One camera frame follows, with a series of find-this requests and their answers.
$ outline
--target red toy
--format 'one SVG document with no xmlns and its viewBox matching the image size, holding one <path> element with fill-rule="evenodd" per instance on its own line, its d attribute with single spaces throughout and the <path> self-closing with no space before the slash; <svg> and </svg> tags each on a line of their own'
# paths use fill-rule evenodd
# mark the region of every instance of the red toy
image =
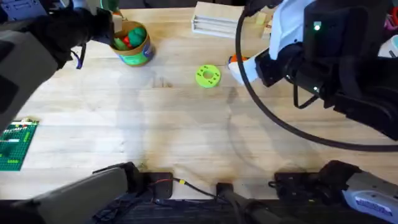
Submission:
<svg viewBox="0 0 398 224">
<path fill-rule="evenodd" d="M 133 48 L 133 47 L 131 46 L 131 44 L 130 44 L 129 36 L 125 36 L 125 37 L 123 38 L 122 41 L 123 41 L 123 43 L 126 44 L 126 46 L 128 46 L 130 49 Z"/>
</svg>

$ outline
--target green led light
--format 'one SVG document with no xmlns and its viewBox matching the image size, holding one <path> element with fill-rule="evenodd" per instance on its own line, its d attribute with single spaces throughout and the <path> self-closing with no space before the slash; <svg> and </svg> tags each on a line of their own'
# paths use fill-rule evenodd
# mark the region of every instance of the green led light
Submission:
<svg viewBox="0 0 398 224">
<path fill-rule="evenodd" d="M 322 22 L 320 22 L 320 21 L 316 21 L 316 22 L 313 23 L 313 29 L 314 29 L 315 31 L 320 30 L 320 29 L 321 29 L 321 26 L 322 26 Z"/>
</svg>

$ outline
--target green can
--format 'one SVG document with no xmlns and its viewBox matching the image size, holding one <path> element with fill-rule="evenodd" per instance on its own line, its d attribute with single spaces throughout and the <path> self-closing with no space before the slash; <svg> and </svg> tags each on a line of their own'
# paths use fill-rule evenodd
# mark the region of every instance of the green can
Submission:
<svg viewBox="0 0 398 224">
<path fill-rule="evenodd" d="M 123 21 L 122 31 L 115 33 L 114 37 L 122 39 L 123 37 L 127 36 L 130 30 L 133 30 L 136 27 L 142 27 L 147 32 L 147 36 L 140 46 L 132 50 L 118 50 L 112 47 L 113 51 L 117 53 L 119 58 L 130 66 L 145 65 L 154 57 L 155 54 L 155 49 L 150 42 L 148 30 L 139 22 Z"/>
</svg>

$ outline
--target green toy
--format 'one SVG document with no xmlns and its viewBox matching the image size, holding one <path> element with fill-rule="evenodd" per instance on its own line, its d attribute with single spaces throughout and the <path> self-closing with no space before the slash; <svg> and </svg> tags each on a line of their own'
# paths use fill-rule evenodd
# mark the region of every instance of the green toy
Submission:
<svg viewBox="0 0 398 224">
<path fill-rule="evenodd" d="M 38 124 L 38 121 L 13 121 L 0 133 L 1 171 L 21 169 Z"/>
<path fill-rule="evenodd" d="M 145 38 L 147 37 L 147 32 L 144 28 L 137 27 L 133 30 L 130 30 L 128 36 L 131 46 L 138 47 L 145 41 Z"/>
<path fill-rule="evenodd" d="M 221 72 L 214 65 L 202 65 L 195 75 L 197 83 L 204 88 L 213 88 L 221 80 Z"/>
<path fill-rule="evenodd" d="M 126 44 L 123 43 L 123 41 L 119 38 L 114 38 L 114 46 L 118 50 L 130 50 Z"/>
</svg>

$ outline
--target blue label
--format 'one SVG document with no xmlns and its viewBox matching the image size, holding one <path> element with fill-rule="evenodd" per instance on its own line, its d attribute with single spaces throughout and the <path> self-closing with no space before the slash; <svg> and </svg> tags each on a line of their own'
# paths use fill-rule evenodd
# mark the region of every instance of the blue label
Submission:
<svg viewBox="0 0 398 224">
<path fill-rule="evenodd" d="M 152 58 L 154 56 L 154 49 L 150 44 L 150 40 L 148 40 L 148 43 L 145 44 L 144 48 L 142 49 L 142 53 L 147 58 Z"/>
</svg>

